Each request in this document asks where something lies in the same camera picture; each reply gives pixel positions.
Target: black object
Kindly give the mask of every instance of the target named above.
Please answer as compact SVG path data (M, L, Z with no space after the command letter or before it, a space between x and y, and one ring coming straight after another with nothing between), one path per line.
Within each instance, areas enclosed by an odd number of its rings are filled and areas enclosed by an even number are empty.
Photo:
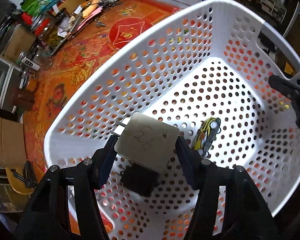
M159 173L133 163L131 167L126 168L120 182L140 196L150 197L158 178Z
M117 137L112 135L105 147L77 166L60 169L51 166L32 194L15 231L18 240L101 239L108 240L98 209L94 189L101 189L109 177L116 152ZM198 201L185 235L197 239L278 239L271 213L252 179L241 166L234 170L219 168L191 150L178 137L176 153L188 184L200 190ZM131 171L142 171L133 166ZM73 185L81 236L71 232L67 186ZM218 207L219 186L226 185L226 209L222 232L212 236Z
M268 48L268 50L265 51L266 54L269 55L270 52L273 52L273 53L277 52L277 50L275 48L275 44L265 34L260 32L258 38L260 39L261 44Z
M177 139L176 152L187 183L200 190L185 240L279 238L266 202L242 166L219 168L201 159L182 136ZM221 233L212 236L219 186L226 186L225 215Z
M15 178L21 180L25 184L26 188L35 188L38 185L29 161L26 161L25 166L22 169L23 176L20 175L15 169L11 169L11 171Z
M0 24L0 43L3 39L3 37L5 36L6 32L9 30L9 28L12 25L12 17L10 15L6 15L4 17L4 19L2 20L1 24Z
M57 14L56 14L56 25L59 25L64 17L69 17L69 13L67 12L66 8L62 8Z
M297 116L296 125L300 129L300 88L276 75L269 77L269 85L291 100L292 107Z

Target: toy car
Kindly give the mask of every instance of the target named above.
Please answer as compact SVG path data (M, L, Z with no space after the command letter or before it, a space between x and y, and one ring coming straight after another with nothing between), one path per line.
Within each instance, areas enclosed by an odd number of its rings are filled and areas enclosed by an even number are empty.
M194 149L197 150L202 157L208 156L208 150L214 138L221 132L220 124L220 118L210 117L204 121L202 127L198 130Z

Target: basket handle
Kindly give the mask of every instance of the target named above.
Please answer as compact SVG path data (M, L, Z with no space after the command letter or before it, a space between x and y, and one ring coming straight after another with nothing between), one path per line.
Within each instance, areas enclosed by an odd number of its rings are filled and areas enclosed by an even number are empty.
M276 31L269 23L265 22L261 28L261 32L267 36L277 46L281 52L287 57L294 66L296 72L300 72L300 57L291 47L291 45Z

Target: white plastic basket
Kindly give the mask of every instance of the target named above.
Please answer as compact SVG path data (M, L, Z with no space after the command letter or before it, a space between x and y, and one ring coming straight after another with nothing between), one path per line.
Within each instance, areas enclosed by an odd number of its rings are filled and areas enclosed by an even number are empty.
M80 87L45 137L48 166L69 167L91 157L115 120L136 111L178 126L190 144L213 115L222 131L210 160L244 166L276 215L300 182L300 131L290 100L268 85L271 74L285 77L258 46L260 31L297 69L289 80L297 84L300 58L276 30L233 0L206 0L135 38ZM198 192L186 184L177 156L150 198L119 183L126 165L118 156L98 192L98 204L114 224L110 238L182 238ZM221 188L214 233L221 231L224 205Z

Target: table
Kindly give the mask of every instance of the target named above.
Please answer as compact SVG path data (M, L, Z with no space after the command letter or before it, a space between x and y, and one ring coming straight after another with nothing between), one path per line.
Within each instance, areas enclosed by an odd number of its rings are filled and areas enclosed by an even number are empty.
M106 27L90 23L55 55L49 69L39 71L35 103L23 116L25 146L38 181L47 170L43 142L54 119L79 87L124 45L180 8L155 0L120 0L98 20ZM102 215L106 230L113 226ZM79 233L70 216L71 229Z

